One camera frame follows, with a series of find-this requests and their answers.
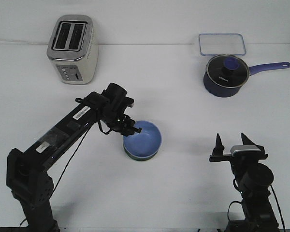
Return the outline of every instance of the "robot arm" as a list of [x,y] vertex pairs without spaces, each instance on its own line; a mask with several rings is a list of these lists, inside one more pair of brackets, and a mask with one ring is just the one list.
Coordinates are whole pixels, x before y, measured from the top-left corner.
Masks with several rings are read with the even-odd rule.
[[269,202],[268,187],[274,180],[272,171],[258,163],[268,155],[264,147],[254,144],[243,133],[243,145],[231,148],[231,154],[223,154],[224,146],[219,134],[210,162],[229,161],[234,174],[234,187],[241,193],[245,220],[229,221],[225,232],[279,232],[278,222]]
[[100,120],[124,136],[141,128],[124,114],[134,100],[126,97],[127,92],[111,83],[102,94],[92,92],[60,122],[50,129],[25,152],[14,148],[8,156],[6,184],[14,198],[20,201],[28,221],[29,232],[58,232],[53,219],[49,198],[54,189],[47,170],[82,136]]

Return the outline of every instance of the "blue saucepan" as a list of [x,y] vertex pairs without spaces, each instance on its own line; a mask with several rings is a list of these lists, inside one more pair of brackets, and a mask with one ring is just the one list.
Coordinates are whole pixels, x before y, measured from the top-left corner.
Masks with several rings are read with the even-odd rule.
[[215,96],[230,97],[240,90],[249,76],[265,70],[287,68],[290,68],[289,62],[248,67],[236,56],[218,55],[209,60],[203,82],[205,88]]

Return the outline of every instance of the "label sticker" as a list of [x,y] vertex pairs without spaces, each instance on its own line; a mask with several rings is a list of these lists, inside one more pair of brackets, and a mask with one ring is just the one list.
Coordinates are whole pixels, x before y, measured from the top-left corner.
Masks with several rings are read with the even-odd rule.
[[79,120],[88,110],[90,110],[90,107],[84,106],[76,115],[73,116],[73,118]]
[[45,141],[35,150],[41,154],[48,147],[49,147],[49,143]]

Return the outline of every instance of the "purple handle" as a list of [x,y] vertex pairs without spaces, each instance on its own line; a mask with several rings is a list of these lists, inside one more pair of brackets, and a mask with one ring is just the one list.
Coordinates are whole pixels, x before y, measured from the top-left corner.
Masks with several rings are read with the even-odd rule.
[[290,68],[289,62],[260,64],[260,65],[249,67],[249,72],[250,72],[250,76],[252,76],[256,73],[266,71],[266,70],[287,69],[287,68]]

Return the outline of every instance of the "silver toaster top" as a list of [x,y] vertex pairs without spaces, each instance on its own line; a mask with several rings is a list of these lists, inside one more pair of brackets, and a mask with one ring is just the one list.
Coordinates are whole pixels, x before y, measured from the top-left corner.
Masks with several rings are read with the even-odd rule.
[[67,14],[58,19],[50,38],[47,56],[51,60],[82,59],[91,43],[92,20],[86,15]]

